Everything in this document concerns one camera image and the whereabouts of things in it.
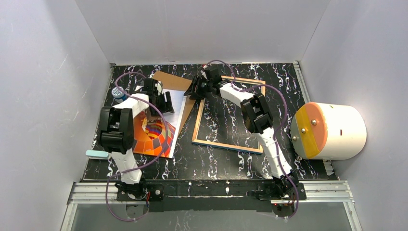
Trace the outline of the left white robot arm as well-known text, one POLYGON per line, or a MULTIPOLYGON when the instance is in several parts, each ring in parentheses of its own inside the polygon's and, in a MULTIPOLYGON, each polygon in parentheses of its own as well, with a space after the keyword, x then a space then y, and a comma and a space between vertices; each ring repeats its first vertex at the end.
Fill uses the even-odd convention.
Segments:
POLYGON ((163 114, 173 112, 169 92, 164 92, 163 84, 154 78, 147 78, 135 94, 128 94, 123 88, 116 88, 125 100, 115 106, 105 106, 100 112, 99 135, 97 143, 113 159, 120 182, 115 183, 116 188, 131 194, 135 199, 148 200, 151 190, 147 188, 143 178, 142 166, 138 166, 134 157, 134 148, 137 145, 145 146, 142 138, 135 137, 134 119, 141 115, 160 117, 162 131, 165 132, 163 140, 158 141, 159 152, 162 155, 170 148, 170 128, 163 114))

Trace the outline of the blue wooden picture frame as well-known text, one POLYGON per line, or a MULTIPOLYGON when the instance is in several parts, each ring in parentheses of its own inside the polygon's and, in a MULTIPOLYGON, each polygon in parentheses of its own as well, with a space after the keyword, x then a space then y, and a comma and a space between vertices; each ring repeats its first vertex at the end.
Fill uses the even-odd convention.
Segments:
POLYGON ((273 143, 264 81, 197 77, 187 92, 200 101, 192 143, 256 154, 273 143))

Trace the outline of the brown cardboard backing board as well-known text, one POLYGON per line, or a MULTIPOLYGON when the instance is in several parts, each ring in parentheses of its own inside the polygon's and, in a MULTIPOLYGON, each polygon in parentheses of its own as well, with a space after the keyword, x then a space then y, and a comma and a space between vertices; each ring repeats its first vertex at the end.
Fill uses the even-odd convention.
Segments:
POLYGON ((195 104, 195 100, 184 96, 185 91, 191 84, 191 80, 161 71, 155 72, 153 78, 163 84, 165 92, 170 92, 174 113, 164 113, 164 118, 176 128, 176 133, 179 135, 195 104))

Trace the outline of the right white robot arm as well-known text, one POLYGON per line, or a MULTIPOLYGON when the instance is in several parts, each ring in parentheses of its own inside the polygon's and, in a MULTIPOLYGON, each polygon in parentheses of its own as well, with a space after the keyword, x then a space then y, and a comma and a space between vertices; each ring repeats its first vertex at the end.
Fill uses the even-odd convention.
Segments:
POLYGON ((246 129, 255 135, 271 167, 274 180, 273 196, 289 196, 293 203, 299 201, 298 178, 282 155, 273 128, 273 116, 262 93, 251 93, 251 88, 241 89, 235 80, 223 79, 214 66, 205 66, 194 77, 184 96, 202 100, 212 93, 238 106, 242 111, 246 129))

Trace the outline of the hot air balloon photo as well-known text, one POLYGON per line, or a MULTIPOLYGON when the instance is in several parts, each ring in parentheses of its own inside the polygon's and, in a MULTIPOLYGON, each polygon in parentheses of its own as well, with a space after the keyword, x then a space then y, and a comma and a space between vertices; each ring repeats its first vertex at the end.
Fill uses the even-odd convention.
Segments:
POLYGON ((176 128, 167 122, 165 128, 161 117, 148 119, 146 112, 141 112, 133 119, 133 153, 172 158, 178 134, 176 128))

